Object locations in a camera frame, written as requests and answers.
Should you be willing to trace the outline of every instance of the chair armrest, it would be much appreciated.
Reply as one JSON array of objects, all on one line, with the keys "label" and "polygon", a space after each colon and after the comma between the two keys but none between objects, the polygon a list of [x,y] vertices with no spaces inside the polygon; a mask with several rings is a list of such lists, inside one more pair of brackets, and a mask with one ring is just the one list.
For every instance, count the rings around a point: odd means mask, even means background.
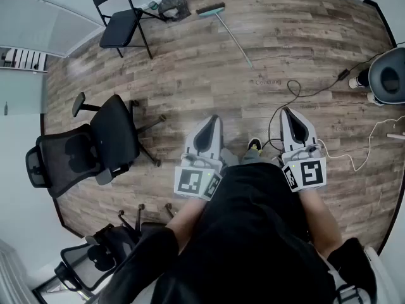
[{"label": "chair armrest", "polygon": [[140,232],[142,234],[145,234],[145,233],[148,233],[151,230],[159,229],[159,228],[162,228],[162,227],[165,227],[165,226],[166,226],[166,224],[159,223],[159,222],[143,222],[140,225]]},{"label": "chair armrest", "polygon": [[109,184],[114,178],[115,176],[108,168],[96,175],[96,181],[100,186]]},{"label": "chair armrest", "polygon": [[75,276],[72,274],[71,270],[61,262],[55,269],[56,277],[62,282],[63,285],[70,291],[80,291],[83,289],[82,285],[76,280]]},{"label": "chair armrest", "polygon": [[119,168],[118,170],[115,170],[113,172],[113,177],[115,178],[117,175],[121,175],[124,174],[125,172],[129,171],[129,165],[123,165],[121,168]]},{"label": "chair armrest", "polygon": [[82,108],[82,105],[84,104],[85,100],[86,100],[86,96],[84,95],[84,92],[81,92],[80,94],[77,95],[76,100],[72,107],[73,117],[77,116],[77,113]]},{"label": "chair armrest", "polygon": [[107,168],[104,171],[100,172],[98,175],[96,175],[96,181],[101,186],[109,184],[116,176],[124,174],[128,170],[129,165],[123,165],[121,168],[115,170],[114,172],[112,172],[111,169]]}]

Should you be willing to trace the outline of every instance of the black office chair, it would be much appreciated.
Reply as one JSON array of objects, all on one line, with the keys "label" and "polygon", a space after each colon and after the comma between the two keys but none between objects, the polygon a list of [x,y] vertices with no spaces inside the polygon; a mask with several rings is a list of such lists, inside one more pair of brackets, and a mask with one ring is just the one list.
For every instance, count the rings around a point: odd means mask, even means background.
[{"label": "black office chair", "polygon": [[148,229],[165,226],[162,223],[144,222],[140,224],[138,207],[135,228],[122,218],[121,226],[108,224],[93,236],[86,236],[86,244],[66,248],[61,251],[62,262],[55,268],[56,277],[70,290],[91,292],[110,276],[135,248],[142,233]]},{"label": "black office chair", "polygon": [[129,110],[121,97],[110,97],[102,107],[85,104],[85,94],[80,93],[73,105],[76,117],[80,110],[96,111],[89,124],[61,134],[38,137],[35,147],[25,157],[28,177],[36,188],[47,188],[53,198],[60,197],[69,188],[88,177],[96,177],[100,185],[111,182],[127,172],[142,152],[156,167],[161,162],[153,158],[138,141],[138,134],[164,122],[157,120],[139,129],[133,122],[133,108]]},{"label": "black office chair", "polygon": [[[145,47],[147,49],[149,57],[153,59],[152,54],[149,50],[149,46],[146,42],[144,32],[142,31],[142,27],[140,26],[140,20],[148,18],[156,18],[161,20],[162,22],[165,22],[166,20],[146,11],[143,11],[142,9],[135,8],[132,4],[132,0],[128,0],[131,7],[130,10],[120,11],[114,13],[112,16],[106,16],[101,13],[99,8],[100,4],[105,3],[106,1],[108,0],[93,0],[94,5],[96,6],[97,11],[100,14],[100,17],[106,26],[106,30],[104,31],[104,34],[100,40],[100,47],[116,48],[118,54],[121,57],[123,56],[121,54],[120,48],[124,48],[126,46]],[[142,18],[143,14],[146,14],[150,17]],[[105,18],[110,18],[108,24],[106,23]],[[137,27],[139,27],[140,34],[142,36],[142,39],[144,40],[144,45],[128,45]]]},{"label": "black office chair", "polygon": [[371,64],[368,81],[381,103],[405,103],[405,48],[397,47],[379,56]]}]

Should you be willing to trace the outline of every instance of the white cable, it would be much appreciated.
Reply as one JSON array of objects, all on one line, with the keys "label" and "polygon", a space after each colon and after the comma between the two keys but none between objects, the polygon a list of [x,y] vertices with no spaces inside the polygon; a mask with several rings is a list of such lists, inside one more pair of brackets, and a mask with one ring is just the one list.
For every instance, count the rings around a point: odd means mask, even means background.
[{"label": "white cable", "polygon": [[331,159],[338,159],[338,158],[342,158],[343,156],[348,156],[348,157],[350,158],[350,161],[352,162],[353,170],[356,172],[356,171],[360,170],[360,169],[363,167],[363,165],[366,164],[366,162],[367,162],[367,160],[368,160],[368,157],[370,156],[370,153],[371,153],[371,136],[373,135],[373,132],[374,132],[375,128],[377,127],[377,125],[378,125],[378,124],[383,124],[383,123],[389,122],[390,120],[393,120],[393,121],[396,123],[396,122],[398,122],[400,119],[402,119],[402,118],[404,118],[404,117],[405,117],[405,115],[399,117],[398,119],[390,118],[390,119],[383,120],[382,122],[377,122],[377,123],[375,123],[373,130],[371,131],[370,135],[368,136],[368,152],[367,152],[366,160],[365,160],[365,161],[361,164],[361,166],[358,167],[357,169],[354,167],[353,159],[352,159],[352,157],[351,157],[350,155],[330,156],[325,142],[323,142],[321,139],[318,139],[318,141],[321,141],[321,142],[322,142],[322,144],[323,144],[323,146],[324,146],[324,148],[325,148],[325,151],[327,152],[327,155],[328,155],[329,158],[331,158]]},{"label": "white cable", "polygon": [[189,153],[183,153],[181,155],[180,159],[181,160],[187,160],[189,162],[190,167],[195,165],[198,168],[199,167],[198,166],[198,161],[202,162],[202,167],[203,168],[206,168],[206,165],[208,165],[208,168],[213,167],[213,165],[210,162],[206,161],[205,159],[202,159],[201,157],[200,158],[195,158],[194,155],[191,155]]}]

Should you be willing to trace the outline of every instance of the white baseboard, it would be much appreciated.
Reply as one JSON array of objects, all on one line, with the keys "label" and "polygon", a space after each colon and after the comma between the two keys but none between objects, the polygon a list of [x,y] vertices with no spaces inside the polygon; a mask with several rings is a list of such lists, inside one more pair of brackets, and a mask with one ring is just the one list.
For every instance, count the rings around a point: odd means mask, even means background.
[{"label": "white baseboard", "polygon": [[98,27],[95,31],[91,32],[89,35],[84,37],[80,42],[78,42],[76,45],[74,45],[71,49],[69,49],[69,51],[66,53],[66,55],[64,57],[68,58],[69,55],[71,55],[74,51],[76,51],[81,45],[85,44],[86,42],[91,40],[93,37],[102,33],[104,29],[105,29],[105,27],[100,25],[100,27]]}]

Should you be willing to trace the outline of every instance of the black folding chair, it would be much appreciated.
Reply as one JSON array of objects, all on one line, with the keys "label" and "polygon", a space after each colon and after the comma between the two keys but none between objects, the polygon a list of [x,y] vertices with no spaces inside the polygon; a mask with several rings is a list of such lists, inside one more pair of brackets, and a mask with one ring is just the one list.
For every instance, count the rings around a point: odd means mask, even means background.
[{"label": "black folding chair", "polygon": [[[93,0],[94,5],[96,6],[97,11],[100,14],[100,17],[106,26],[106,30],[104,31],[104,34],[100,40],[100,47],[116,48],[118,54],[121,57],[123,56],[121,54],[120,48],[124,48],[127,46],[135,48],[145,47],[147,49],[149,57],[153,59],[151,51],[149,50],[149,46],[146,42],[144,32],[142,31],[142,27],[140,26],[140,19],[156,18],[161,20],[162,22],[166,21],[142,9],[135,8],[132,4],[132,0],[128,0],[131,6],[130,10],[119,11],[117,13],[114,13],[112,16],[106,16],[101,13],[99,8],[100,4],[105,3],[106,1],[108,0]],[[149,17],[142,18],[143,14],[146,14]],[[106,23],[105,18],[109,18],[108,24]],[[137,27],[139,27],[140,34],[142,36],[142,39],[144,40],[144,45],[128,45]]]}]

